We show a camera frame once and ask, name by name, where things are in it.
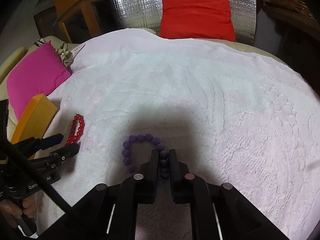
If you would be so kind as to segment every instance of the white fluffy blanket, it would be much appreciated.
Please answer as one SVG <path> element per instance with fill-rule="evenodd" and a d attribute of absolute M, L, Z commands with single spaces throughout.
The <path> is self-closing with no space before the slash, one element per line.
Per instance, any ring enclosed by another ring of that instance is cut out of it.
<path fill-rule="evenodd" d="M 75 113 L 84 115 L 80 152 L 54 184 L 71 205 L 98 183 L 120 183 L 127 176 L 122 142 L 149 132 L 191 172 L 232 183 L 291 240 L 314 229 L 319 98 L 287 66 L 220 43 L 126 29 L 87 41 L 71 69 L 49 96 L 60 109 L 46 133 L 67 138 Z M 151 149 L 135 145 L 136 162 Z M 63 213 L 41 193 L 38 201 L 41 233 Z M 191 239 L 188 207 L 172 203 L 167 182 L 156 204 L 138 212 L 136 239 Z"/>

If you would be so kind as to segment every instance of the yellow wooden panel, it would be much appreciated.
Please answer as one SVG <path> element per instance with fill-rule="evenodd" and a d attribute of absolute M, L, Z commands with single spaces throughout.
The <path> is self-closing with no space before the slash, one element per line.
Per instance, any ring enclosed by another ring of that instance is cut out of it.
<path fill-rule="evenodd" d="M 73 6 L 78 0 L 54 0 L 58 17 Z"/>
<path fill-rule="evenodd" d="M 44 94 L 34 96 L 14 130 L 11 143 L 30 137 L 42 138 L 56 112 L 57 108 Z"/>

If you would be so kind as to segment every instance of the human hand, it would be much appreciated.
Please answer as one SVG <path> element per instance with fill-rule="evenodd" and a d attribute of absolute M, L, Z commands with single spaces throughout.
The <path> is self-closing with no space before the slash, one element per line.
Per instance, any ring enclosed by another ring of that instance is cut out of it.
<path fill-rule="evenodd" d="M 23 206 L 23 213 L 27 215 L 29 218 L 35 218 L 37 214 L 37 206 L 35 201 L 35 195 L 31 195 L 27 198 L 25 198 L 22 201 Z M 18 224 L 14 220 L 13 216 L 21 216 L 22 210 L 14 204 L 10 200 L 3 200 L 0 202 L 0 212 L 4 216 L 5 220 L 8 222 L 8 224 L 13 227 L 17 228 Z"/>

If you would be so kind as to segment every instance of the screw head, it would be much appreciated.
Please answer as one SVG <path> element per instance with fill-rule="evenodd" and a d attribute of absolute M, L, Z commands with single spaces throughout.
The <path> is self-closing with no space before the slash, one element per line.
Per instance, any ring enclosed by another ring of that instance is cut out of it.
<path fill-rule="evenodd" d="M 229 182 L 225 182 L 222 184 L 223 188 L 229 190 L 229 189 L 232 189 L 233 188 L 233 185 Z"/>
<path fill-rule="evenodd" d="M 195 178 L 195 176 L 192 173 L 187 173 L 186 175 L 184 175 L 184 177 L 187 180 L 193 180 Z"/>
<path fill-rule="evenodd" d="M 95 187 L 95 190 L 102 191 L 106 189 L 106 184 L 100 183 Z"/>
<path fill-rule="evenodd" d="M 135 175 L 133 176 L 133 178 L 134 178 L 135 180 L 141 180 L 141 179 L 143 179 L 143 174 L 137 173 L 137 174 L 135 174 Z"/>

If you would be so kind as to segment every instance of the orange block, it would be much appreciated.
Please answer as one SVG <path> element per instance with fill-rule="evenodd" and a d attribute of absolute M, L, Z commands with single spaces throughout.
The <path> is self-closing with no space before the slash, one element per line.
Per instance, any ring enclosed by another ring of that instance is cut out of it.
<path fill-rule="evenodd" d="M 30 137 L 42 138 L 56 112 L 56 106 L 44 94 L 34 96 L 14 130 L 11 143 L 15 144 Z"/>

